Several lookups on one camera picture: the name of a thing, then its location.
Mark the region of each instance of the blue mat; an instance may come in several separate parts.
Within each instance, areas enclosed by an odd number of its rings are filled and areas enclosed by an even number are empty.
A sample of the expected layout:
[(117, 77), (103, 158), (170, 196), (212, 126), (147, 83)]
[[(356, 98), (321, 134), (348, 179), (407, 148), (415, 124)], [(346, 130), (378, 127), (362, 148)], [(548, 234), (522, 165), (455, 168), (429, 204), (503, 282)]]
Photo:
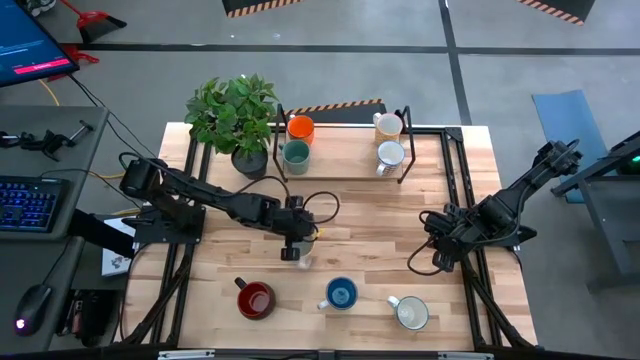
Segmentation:
[[(578, 151), (583, 157), (578, 171), (607, 156), (607, 148), (582, 90), (556, 95), (533, 95), (533, 101), (547, 141), (561, 140), (568, 143), (573, 139), (580, 139)], [(560, 181), (564, 182), (568, 178), (561, 176)], [(580, 190), (568, 192), (566, 198), (572, 204), (584, 203)]]

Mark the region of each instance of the gray floor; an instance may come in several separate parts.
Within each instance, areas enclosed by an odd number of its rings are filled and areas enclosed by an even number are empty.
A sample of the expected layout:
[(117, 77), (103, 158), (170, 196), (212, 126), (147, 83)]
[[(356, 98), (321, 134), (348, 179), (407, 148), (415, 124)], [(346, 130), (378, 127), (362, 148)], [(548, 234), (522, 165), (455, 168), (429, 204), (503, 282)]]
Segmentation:
[[(227, 19), (220, 1), (76, 1), (129, 21), (101, 42), (444, 46), (437, 0), (305, 0), (282, 9)], [(583, 27), (515, 0), (449, 0), (458, 46), (638, 48), (636, 0), (598, 0)], [(177, 19), (189, 19), (175, 24)], [(61, 6), (41, 17), (59, 41), (77, 42), (72, 14)], [(164, 124), (181, 121), (192, 89), (213, 77), (258, 72), (275, 82), (286, 107), (382, 98), (412, 107), (414, 123), (459, 124), (446, 54), (276, 52), (95, 52), (101, 63), (77, 77), (157, 150)], [(503, 185), (531, 164), (545, 137), (534, 93), (585, 91), (607, 146), (638, 130), (638, 57), (461, 56), (474, 125), (488, 125)], [(66, 105), (89, 104), (69, 80), (52, 83)], [(51, 104), (37, 82), (0, 89), (0, 104)], [(105, 132), (94, 170), (120, 171), (124, 145)], [(590, 295), (585, 282), (613, 269), (586, 210), (543, 189), (526, 206), (523, 223), (539, 236), (522, 258), (539, 342), (558, 351), (640, 357), (637, 290)], [(80, 207), (108, 213), (128, 208), (95, 180)]]

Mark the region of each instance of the monitor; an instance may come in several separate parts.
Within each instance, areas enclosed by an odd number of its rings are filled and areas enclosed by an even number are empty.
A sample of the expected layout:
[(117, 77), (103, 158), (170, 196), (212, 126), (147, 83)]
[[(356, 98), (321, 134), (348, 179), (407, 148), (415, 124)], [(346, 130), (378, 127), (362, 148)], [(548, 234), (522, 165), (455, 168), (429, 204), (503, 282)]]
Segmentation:
[(0, 0), (0, 87), (78, 70), (15, 0)]

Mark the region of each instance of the mug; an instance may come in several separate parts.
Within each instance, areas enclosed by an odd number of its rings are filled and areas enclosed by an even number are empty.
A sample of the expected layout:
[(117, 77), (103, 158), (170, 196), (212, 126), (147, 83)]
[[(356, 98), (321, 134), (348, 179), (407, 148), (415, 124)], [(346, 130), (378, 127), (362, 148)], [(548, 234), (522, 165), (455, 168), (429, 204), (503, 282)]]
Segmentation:
[(349, 278), (337, 277), (329, 281), (327, 285), (327, 299), (318, 304), (318, 309), (322, 310), (329, 305), (338, 310), (351, 308), (358, 300), (358, 288)]
[(393, 308), (400, 325), (409, 330), (420, 330), (429, 322), (427, 304), (415, 296), (407, 296), (401, 300), (389, 296), (387, 303)]
[(293, 140), (278, 146), (282, 150), (284, 165), (293, 175), (302, 175), (309, 170), (311, 148), (302, 140)]
[(376, 175), (389, 176), (402, 165), (404, 148), (395, 141), (385, 141), (378, 146), (378, 168)]
[(276, 294), (273, 289), (263, 282), (246, 283), (237, 277), (234, 281), (240, 288), (238, 294), (238, 310), (251, 320), (264, 319), (276, 307)]
[(290, 115), (287, 132), (291, 140), (302, 140), (311, 145), (313, 142), (313, 120), (304, 115)]
[(373, 114), (373, 125), (376, 127), (376, 145), (385, 141), (400, 141), (402, 132), (402, 119), (395, 114)]

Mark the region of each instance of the backlit keyboard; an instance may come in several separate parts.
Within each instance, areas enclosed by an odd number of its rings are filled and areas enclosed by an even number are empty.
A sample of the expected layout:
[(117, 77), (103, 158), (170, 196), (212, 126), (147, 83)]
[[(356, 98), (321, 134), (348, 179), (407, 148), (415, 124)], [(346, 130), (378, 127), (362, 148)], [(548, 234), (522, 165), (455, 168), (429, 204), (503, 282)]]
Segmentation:
[(51, 232), (68, 180), (0, 176), (0, 231)]

